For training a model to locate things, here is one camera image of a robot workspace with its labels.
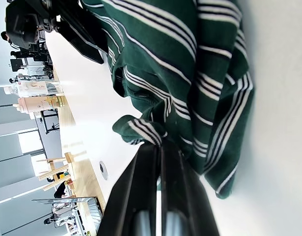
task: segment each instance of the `round hole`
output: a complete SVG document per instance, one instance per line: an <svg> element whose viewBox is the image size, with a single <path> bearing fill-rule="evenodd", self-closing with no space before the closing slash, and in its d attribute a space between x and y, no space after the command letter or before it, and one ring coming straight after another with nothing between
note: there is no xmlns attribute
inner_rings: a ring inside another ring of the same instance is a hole
<svg viewBox="0 0 302 236"><path fill-rule="evenodd" d="M108 180L108 173L105 164L100 161L100 170L104 180Z"/></svg>

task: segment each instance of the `white bottle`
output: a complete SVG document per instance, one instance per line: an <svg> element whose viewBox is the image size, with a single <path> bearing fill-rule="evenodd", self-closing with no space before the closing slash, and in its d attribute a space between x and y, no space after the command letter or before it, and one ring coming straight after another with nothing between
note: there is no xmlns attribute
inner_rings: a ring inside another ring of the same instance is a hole
<svg viewBox="0 0 302 236"><path fill-rule="evenodd" d="M60 82L29 81L18 82L3 88L5 94L16 94L19 97L54 95L63 93Z"/></svg>

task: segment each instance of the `window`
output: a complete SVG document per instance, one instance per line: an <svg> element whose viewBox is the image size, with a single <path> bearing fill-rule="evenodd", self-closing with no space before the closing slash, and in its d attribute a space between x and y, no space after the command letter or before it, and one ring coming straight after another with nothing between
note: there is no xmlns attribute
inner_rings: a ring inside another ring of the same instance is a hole
<svg viewBox="0 0 302 236"><path fill-rule="evenodd" d="M38 131L34 130L18 135L22 153L24 155L31 155L35 176L40 176L44 172L49 171L48 163L46 161L40 161L46 160L46 155Z"/></svg>
<svg viewBox="0 0 302 236"><path fill-rule="evenodd" d="M40 176L43 174L43 172L49 171L47 162L40 161L40 160L46 160L45 154L31 156L31 161L32 161L32 166L34 169L35 176Z"/></svg>
<svg viewBox="0 0 302 236"><path fill-rule="evenodd" d="M30 131L18 135L23 154L43 149L38 131Z"/></svg>

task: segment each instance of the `white table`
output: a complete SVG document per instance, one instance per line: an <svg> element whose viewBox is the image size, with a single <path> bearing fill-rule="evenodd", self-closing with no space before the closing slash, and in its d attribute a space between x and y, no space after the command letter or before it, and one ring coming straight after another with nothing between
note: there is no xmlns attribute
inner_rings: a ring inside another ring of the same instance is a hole
<svg viewBox="0 0 302 236"><path fill-rule="evenodd" d="M302 235L302 1L240 2L256 96L233 194L219 200L206 188L222 236ZM47 35L47 44L107 198L137 149L111 126L138 113L113 91L106 65L83 58L59 34Z"/></svg>

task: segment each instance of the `green striped fabric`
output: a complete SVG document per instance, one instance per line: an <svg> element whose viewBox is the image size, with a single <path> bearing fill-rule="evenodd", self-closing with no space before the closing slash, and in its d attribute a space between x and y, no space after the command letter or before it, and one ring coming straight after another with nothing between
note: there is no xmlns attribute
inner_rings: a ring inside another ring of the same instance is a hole
<svg viewBox="0 0 302 236"><path fill-rule="evenodd" d="M174 141L219 198L230 194L253 94L235 0L84 0L108 39L113 87L142 117L130 144Z"/></svg>

